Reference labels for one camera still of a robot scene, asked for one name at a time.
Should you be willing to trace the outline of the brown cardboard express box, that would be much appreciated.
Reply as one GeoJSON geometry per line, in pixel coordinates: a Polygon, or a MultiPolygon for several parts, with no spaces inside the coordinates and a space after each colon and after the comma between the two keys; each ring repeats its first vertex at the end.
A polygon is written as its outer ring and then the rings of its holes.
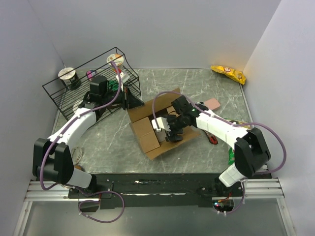
{"type": "Polygon", "coordinates": [[[174,148],[198,137],[199,132],[191,127],[185,127],[181,136],[183,139],[176,142],[166,141],[166,132],[164,129],[155,130],[152,105],[155,106],[156,117],[175,114],[175,109],[171,102],[179,97],[178,94],[168,93],[160,95],[156,101],[150,100],[143,106],[128,110],[130,118],[130,127],[135,135],[141,151],[153,160],[174,148]]]}

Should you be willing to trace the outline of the red black utility knife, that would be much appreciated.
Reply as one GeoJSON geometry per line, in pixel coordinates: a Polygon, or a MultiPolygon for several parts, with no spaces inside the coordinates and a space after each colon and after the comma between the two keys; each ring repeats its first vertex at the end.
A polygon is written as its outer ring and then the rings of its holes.
{"type": "Polygon", "coordinates": [[[217,145],[218,144],[218,140],[216,138],[215,135],[213,135],[212,133],[208,132],[208,131],[204,131],[206,137],[208,138],[208,141],[213,144],[213,145],[217,145]]]}

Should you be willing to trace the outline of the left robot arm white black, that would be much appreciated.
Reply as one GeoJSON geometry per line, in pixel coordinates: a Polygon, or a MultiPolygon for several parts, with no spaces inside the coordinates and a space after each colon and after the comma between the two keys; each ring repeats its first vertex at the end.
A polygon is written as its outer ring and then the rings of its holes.
{"type": "Polygon", "coordinates": [[[40,181],[43,190],[45,180],[55,184],[75,186],[87,198],[97,193],[96,176],[74,167],[71,150],[81,136],[102,117],[111,106],[124,110],[142,106],[144,103],[131,93],[131,78],[121,72],[114,80],[94,76],[72,118],[47,139],[34,143],[32,173],[40,181]]]}

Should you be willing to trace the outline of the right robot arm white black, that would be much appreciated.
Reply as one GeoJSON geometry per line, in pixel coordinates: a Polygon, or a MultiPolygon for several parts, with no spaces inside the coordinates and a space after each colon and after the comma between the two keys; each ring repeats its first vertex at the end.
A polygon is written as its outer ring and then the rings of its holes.
{"type": "Polygon", "coordinates": [[[178,115],[168,115],[163,121],[168,142],[181,141],[183,129],[193,126],[213,134],[234,150],[234,163],[216,179],[215,190],[219,195],[226,196],[235,183],[252,177],[270,160],[270,151],[258,128],[238,127],[217,116],[203,103],[192,105],[183,95],[171,105],[178,115]]]}

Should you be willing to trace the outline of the green lidded jar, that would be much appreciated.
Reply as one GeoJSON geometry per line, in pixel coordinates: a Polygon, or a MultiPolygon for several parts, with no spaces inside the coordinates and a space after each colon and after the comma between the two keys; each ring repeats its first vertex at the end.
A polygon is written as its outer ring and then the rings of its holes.
{"type": "Polygon", "coordinates": [[[120,84],[118,81],[110,80],[107,82],[108,92],[116,93],[118,90],[121,90],[120,84]]]}

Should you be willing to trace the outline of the yogurt cup peach label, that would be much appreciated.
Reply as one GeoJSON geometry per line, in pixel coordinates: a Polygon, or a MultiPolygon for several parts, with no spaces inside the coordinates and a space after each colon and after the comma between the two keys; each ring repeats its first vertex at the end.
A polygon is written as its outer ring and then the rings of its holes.
{"type": "Polygon", "coordinates": [[[117,70],[115,69],[115,67],[111,64],[111,61],[113,61],[115,63],[115,65],[118,68],[119,73],[121,73],[122,69],[123,69],[123,63],[125,61],[124,57],[121,54],[111,54],[107,57],[106,62],[108,63],[108,65],[111,67],[111,69],[115,72],[117,72],[117,70]]]}

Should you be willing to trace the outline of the small purple yogurt cup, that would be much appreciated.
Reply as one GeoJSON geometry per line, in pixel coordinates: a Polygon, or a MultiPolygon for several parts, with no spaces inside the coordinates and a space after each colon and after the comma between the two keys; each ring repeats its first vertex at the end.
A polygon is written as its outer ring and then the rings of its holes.
{"type": "Polygon", "coordinates": [[[91,82],[93,77],[97,75],[97,71],[96,70],[88,70],[86,72],[86,77],[88,78],[88,80],[91,82]]]}

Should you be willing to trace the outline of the green cassava chips bag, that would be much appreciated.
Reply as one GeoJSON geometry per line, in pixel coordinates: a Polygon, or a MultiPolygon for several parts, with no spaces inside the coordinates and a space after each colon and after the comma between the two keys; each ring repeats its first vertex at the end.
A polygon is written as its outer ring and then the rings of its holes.
{"type": "Polygon", "coordinates": [[[228,142],[227,145],[229,147],[228,154],[229,154],[229,160],[228,164],[232,165],[235,162],[235,143],[237,142],[238,134],[241,134],[241,137],[245,134],[245,130],[251,130],[251,126],[246,124],[244,121],[239,120],[231,120],[228,119],[230,123],[232,123],[232,131],[231,134],[228,134],[228,142]]]}

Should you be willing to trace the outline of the dark labelled yogurt cup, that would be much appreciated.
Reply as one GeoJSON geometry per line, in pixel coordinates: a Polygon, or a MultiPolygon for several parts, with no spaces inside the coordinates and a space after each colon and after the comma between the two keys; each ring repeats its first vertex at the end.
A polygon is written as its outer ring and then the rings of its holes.
{"type": "Polygon", "coordinates": [[[72,67],[62,69],[58,73],[58,78],[65,83],[66,88],[69,90],[75,90],[81,85],[81,81],[76,73],[76,70],[72,67]]]}

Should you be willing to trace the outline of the white chobani yogurt cup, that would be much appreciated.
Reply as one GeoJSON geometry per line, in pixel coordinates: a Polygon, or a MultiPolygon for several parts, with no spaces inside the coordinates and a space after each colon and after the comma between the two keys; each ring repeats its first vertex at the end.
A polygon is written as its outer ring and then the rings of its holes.
{"type": "Polygon", "coordinates": [[[83,157],[83,149],[81,147],[74,147],[71,150],[71,157],[72,157],[72,162],[74,165],[79,164],[83,157]]]}

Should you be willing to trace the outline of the yellow lays chips bag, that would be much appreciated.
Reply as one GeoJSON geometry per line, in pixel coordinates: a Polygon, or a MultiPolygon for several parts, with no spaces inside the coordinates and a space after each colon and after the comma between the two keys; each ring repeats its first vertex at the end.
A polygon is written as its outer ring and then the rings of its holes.
{"type": "Polygon", "coordinates": [[[238,82],[242,85],[246,83],[247,79],[244,73],[240,70],[233,69],[226,66],[220,66],[220,65],[211,65],[210,69],[213,70],[214,72],[223,74],[227,76],[228,78],[232,79],[233,81],[238,82]]]}

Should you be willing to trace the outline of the orange labelled tin can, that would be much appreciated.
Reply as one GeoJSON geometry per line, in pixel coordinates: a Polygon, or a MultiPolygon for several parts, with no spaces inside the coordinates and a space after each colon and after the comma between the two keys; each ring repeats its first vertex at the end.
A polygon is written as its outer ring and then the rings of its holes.
{"type": "Polygon", "coordinates": [[[83,172],[85,171],[85,169],[82,166],[80,166],[80,165],[74,165],[74,168],[76,168],[78,170],[81,170],[83,172]]]}

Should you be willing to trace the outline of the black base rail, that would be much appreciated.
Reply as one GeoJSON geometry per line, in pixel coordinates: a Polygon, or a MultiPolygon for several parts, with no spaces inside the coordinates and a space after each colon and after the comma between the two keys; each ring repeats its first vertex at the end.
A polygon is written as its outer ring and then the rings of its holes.
{"type": "Polygon", "coordinates": [[[214,198],[240,197],[241,183],[227,188],[219,183],[219,175],[211,173],[107,173],[96,175],[93,195],[70,190],[70,199],[100,200],[100,209],[116,207],[212,207],[214,198]]]}

